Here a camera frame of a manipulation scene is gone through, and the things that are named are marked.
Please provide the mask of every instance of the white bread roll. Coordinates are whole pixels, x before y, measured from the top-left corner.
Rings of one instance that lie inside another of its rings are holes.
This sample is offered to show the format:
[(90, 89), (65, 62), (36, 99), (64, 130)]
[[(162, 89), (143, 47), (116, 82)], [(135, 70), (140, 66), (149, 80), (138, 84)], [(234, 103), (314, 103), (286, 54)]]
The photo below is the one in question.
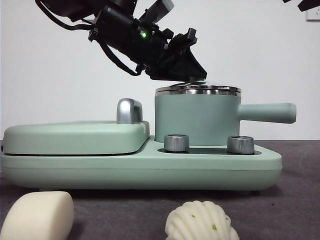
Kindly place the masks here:
[(189, 201), (173, 210), (165, 232), (166, 240), (239, 240), (230, 217), (211, 201)]
[(66, 240), (74, 221), (74, 203), (64, 191), (32, 192), (8, 212), (1, 240)]

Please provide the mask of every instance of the appliance base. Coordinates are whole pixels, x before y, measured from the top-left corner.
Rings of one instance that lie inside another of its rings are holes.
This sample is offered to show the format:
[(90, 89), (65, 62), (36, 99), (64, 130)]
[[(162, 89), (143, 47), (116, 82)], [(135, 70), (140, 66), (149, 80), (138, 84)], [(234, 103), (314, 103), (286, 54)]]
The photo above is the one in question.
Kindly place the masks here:
[(151, 136), (139, 151), (131, 154), (2, 153), (1, 168), (13, 184), (36, 189), (257, 191), (271, 187), (281, 175), (281, 155), (258, 145), (255, 150), (261, 154), (257, 155), (158, 151), (162, 148), (163, 143)]

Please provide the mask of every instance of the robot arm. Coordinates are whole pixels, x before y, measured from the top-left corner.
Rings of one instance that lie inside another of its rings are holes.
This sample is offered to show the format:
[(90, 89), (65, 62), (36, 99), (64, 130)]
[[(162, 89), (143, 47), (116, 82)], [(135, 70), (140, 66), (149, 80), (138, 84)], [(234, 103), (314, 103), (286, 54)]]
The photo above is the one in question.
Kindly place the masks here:
[[(197, 42), (196, 30), (186, 34), (170, 29), (160, 30), (156, 24), (174, 7), (171, 0), (157, 0), (139, 18), (133, 14), (138, 0), (35, 0), (40, 9), (56, 24), (67, 30), (87, 30), (89, 40), (97, 41), (106, 56), (132, 76), (142, 71), (153, 80), (193, 82), (204, 80), (207, 72), (193, 56), (190, 47)], [(301, 11), (320, 6), (320, 0), (303, 0)], [(87, 24), (67, 25), (52, 13), (68, 17), (72, 22)], [(84, 18), (94, 15), (94, 21)], [(117, 49), (137, 64), (135, 71), (123, 64), (110, 47)]]

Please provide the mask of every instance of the white wall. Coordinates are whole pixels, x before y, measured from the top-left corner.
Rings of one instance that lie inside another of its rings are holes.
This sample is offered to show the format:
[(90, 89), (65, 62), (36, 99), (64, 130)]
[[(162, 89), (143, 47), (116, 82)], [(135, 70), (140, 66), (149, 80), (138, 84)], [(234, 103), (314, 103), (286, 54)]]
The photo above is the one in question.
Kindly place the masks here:
[[(140, 0), (135, 16), (152, 2)], [(320, 23), (307, 23), (299, 2), (175, 0), (159, 22), (176, 34), (197, 29), (192, 51), (207, 80), (242, 88), (244, 104), (296, 103), (295, 124), (243, 122), (244, 135), (320, 139)], [(55, 25), (33, 0), (1, 0), (1, 137), (14, 125), (114, 120), (124, 97), (142, 103), (154, 133), (155, 89), (174, 83), (131, 77), (87, 37)]]

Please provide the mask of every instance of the wall outlet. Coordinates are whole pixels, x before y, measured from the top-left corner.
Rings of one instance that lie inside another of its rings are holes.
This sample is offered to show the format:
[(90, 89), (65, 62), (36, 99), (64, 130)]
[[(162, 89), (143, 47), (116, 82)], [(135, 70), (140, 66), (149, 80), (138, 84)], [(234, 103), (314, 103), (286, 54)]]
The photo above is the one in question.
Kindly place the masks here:
[(307, 10), (306, 20), (308, 22), (320, 22), (320, 6)]

